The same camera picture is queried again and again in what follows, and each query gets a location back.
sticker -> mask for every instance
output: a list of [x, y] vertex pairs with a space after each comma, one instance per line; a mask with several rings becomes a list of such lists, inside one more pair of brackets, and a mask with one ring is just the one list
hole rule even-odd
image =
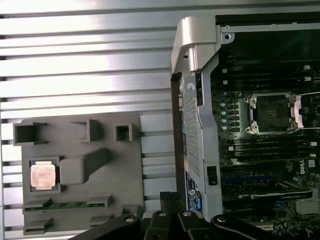
[[190, 177], [187, 171], [184, 171], [185, 177], [185, 189], [186, 189], [186, 205], [187, 209], [191, 211], [196, 211], [197, 209], [197, 196], [196, 190], [197, 185], [195, 181]]
[[316, 166], [315, 160], [308, 160], [309, 168], [314, 168]]
[[184, 159], [184, 170], [188, 173], [188, 160]]

silver bracket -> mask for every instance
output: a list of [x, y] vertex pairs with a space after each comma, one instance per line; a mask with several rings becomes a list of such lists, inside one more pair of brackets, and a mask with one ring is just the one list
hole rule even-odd
[[188, 16], [177, 26], [171, 54], [172, 73], [180, 70], [185, 54], [188, 54], [190, 72], [200, 71], [216, 54], [220, 44], [220, 26], [216, 26], [214, 17]]

pcie slot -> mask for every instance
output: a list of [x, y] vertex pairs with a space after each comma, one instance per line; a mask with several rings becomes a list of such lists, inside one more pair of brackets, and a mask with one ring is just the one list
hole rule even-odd
[[226, 209], [224, 214], [233, 216], [234, 218], [273, 218], [276, 216], [276, 212], [272, 208]]
[[243, 182], [255, 182], [255, 181], [268, 181], [275, 179], [274, 176], [262, 175], [262, 176], [238, 176], [230, 178], [222, 178], [222, 182], [225, 184], [236, 184]]
[[228, 166], [222, 167], [221, 171], [223, 174], [237, 174], [237, 173], [248, 173], [248, 172], [260, 172], [269, 171], [272, 167], [270, 164], [258, 164], [258, 165], [239, 165], [239, 166]]

gray plastic bracket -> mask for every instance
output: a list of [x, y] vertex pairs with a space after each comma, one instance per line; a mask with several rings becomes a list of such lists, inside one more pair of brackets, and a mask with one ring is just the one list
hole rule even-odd
[[41, 127], [46, 126], [46, 122], [15, 123], [13, 125], [13, 145], [33, 146], [47, 144], [40, 138]]
[[134, 140], [133, 126], [128, 124], [115, 124], [114, 125], [115, 141], [130, 141]]
[[98, 120], [89, 119], [87, 121], [71, 121], [70, 123], [84, 126], [86, 131], [86, 137], [76, 139], [75, 142], [90, 143], [98, 141], [101, 138], [102, 131], [99, 129]]
[[108, 208], [111, 204], [111, 195], [101, 195], [101, 194], [93, 194], [88, 201], [86, 201], [86, 204], [104, 204], [105, 208]]
[[31, 208], [43, 208], [45, 205], [48, 205], [51, 202], [52, 201], [50, 198], [28, 201], [26, 204], [22, 206], [22, 209], [24, 211], [25, 209], [31, 209]]
[[101, 224], [108, 222], [112, 218], [111, 216], [93, 216], [89, 220], [89, 228], [94, 228]]
[[41, 235], [45, 234], [50, 227], [52, 227], [53, 221], [51, 218], [42, 220], [32, 220], [27, 222], [23, 227], [24, 235]]
[[105, 148], [66, 158], [60, 162], [60, 182], [62, 185], [84, 184], [91, 174], [107, 163], [108, 151]]

blue pcie slot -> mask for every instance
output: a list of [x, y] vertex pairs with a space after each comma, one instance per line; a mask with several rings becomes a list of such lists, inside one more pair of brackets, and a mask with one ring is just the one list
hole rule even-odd
[[223, 178], [222, 181], [226, 184], [234, 184], [242, 182], [266, 181], [273, 179], [275, 179], [273, 176], [240, 176], [232, 178]]

